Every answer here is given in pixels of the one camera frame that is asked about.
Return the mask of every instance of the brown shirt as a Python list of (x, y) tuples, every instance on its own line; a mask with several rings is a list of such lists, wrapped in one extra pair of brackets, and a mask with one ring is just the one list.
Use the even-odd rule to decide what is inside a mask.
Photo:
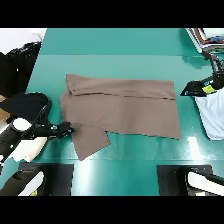
[(61, 96), (80, 160), (110, 144), (106, 131), (181, 138), (172, 81), (67, 75)]

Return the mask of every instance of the stack of books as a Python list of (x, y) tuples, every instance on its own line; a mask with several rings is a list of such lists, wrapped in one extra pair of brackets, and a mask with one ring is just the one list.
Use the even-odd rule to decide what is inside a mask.
[(186, 28), (199, 53), (224, 53), (224, 28)]

